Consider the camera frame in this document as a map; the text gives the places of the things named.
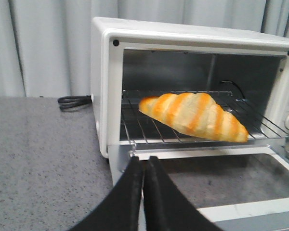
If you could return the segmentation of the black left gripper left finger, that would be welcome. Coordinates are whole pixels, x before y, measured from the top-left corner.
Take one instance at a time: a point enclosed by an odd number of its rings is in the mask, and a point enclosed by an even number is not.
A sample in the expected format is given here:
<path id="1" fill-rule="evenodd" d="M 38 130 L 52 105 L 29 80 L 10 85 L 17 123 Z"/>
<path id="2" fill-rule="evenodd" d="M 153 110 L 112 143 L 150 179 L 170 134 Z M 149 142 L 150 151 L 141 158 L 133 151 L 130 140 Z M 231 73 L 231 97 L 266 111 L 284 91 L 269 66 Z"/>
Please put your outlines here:
<path id="1" fill-rule="evenodd" d="M 136 231 L 143 182 L 143 167 L 131 157 L 125 172 L 107 197 L 72 231 Z"/>

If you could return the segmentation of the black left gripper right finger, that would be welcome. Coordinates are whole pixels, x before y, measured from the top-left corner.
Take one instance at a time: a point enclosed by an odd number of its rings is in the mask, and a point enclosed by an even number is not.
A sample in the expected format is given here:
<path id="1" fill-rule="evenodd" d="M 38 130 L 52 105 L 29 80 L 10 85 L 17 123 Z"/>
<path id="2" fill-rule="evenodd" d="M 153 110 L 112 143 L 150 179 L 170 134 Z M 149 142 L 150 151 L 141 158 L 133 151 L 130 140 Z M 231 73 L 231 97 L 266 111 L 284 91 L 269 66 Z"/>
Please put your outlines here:
<path id="1" fill-rule="evenodd" d="M 144 177 L 144 213 L 148 231 L 220 231 L 185 198 L 160 160 L 152 156 Z"/>

